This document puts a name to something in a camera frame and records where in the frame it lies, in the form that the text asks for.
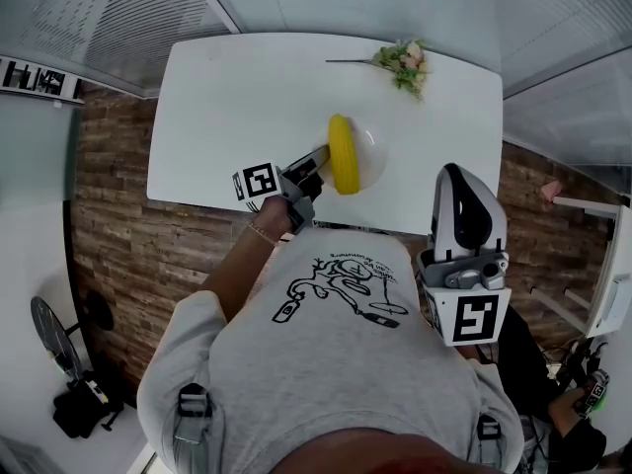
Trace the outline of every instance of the strap buckle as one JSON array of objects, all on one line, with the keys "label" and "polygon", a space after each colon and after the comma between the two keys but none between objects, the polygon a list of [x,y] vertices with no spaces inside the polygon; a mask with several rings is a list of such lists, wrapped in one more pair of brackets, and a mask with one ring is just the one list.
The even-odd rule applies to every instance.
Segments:
[{"label": "strap buckle", "polygon": [[200,444],[213,416],[209,393],[197,383],[181,388],[178,393],[178,415],[180,423],[175,438]]},{"label": "strap buckle", "polygon": [[480,440],[492,440],[501,438],[501,424],[498,423],[494,418],[487,415],[481,415],[478,419],[478,426],[476,427],[478,431],[478,438]]}]

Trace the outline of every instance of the t-shirt sleeve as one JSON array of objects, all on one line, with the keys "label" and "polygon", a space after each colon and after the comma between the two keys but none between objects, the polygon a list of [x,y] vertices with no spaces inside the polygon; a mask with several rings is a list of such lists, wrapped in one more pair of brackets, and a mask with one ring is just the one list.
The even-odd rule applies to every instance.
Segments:
[{"label": "t-shirt sleeve", "polygon": [[503,390],[503,383],[494,364],[481,364],[478,360],[468,359],[476,372],[481,392],[481,414],[496,420],[501,426],[499,441],[499,460],[495,465],[504,472],[514,472],[520,463],[524,450],[524,434],[520,417],[512,401]]},{"label": "t-shirt sleeve", "polygon": [[226,326],[212,291],[198,291],[180,302],[145,371],[137,394],[138,419],[150,445],[171,470],[178,394],[206,370],[210,345]]},{"label": "t-shirt sleeve", "polygon": [[581,420],[560,441],[559,461],[564,472],[581,472],[595,467],[605,452],[605,435],[588,420]]}]

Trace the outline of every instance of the white table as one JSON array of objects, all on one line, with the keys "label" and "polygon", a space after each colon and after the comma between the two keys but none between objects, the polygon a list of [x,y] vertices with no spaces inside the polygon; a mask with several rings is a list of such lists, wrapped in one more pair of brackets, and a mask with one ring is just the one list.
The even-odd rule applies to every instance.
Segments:
[{"label": "white table", "polygon": [[583,321],[555,299],[537,288],[531,290],[539,300],[582,332],[587,339],[621,328],[632,300],[632,211],[625,205],[613,205],[575,198],[555,197],[553,202],[584,210],[584,213],[614,219],[614,235],[608,242],[601,273],[591,301],[570,289],[564,295],[590,311]]},{"label": "white table", "polygon": [[503,135],[500,76],[429,52],[431,74],[418,102],[392,85],[390,72],[325,62],[371,58],[383,45],[311,34],[177,43],[158,101],[147,195],[247,210],[237,201],[232,175],[266,161],[289,165],[326,142],[335,113],[370,132],[383,172],[351,197],[325,185],[314,204],[317,219],[427,234],[435,177],[449,162],[495,193]]}]

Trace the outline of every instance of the gray t-shirt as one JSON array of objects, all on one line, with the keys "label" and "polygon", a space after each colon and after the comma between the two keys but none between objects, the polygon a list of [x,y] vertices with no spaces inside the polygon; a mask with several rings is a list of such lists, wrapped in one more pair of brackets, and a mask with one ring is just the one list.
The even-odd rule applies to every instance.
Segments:
[{"label": "gray t-shirt", "polygon": [[522,452],[496,367],[443,344],[421,315],[408,252],[388,236],[304,230],[229,325],[212,292],[177,306],[138,391],[140,422],[174,471],[188,468],[173,437],[192,381],[215,408],[194,446],[206,472],[268,473],[306,441],[353,428],[425,435],[482,462],[483,414],[502,429],[485,463],[514,472]]}]

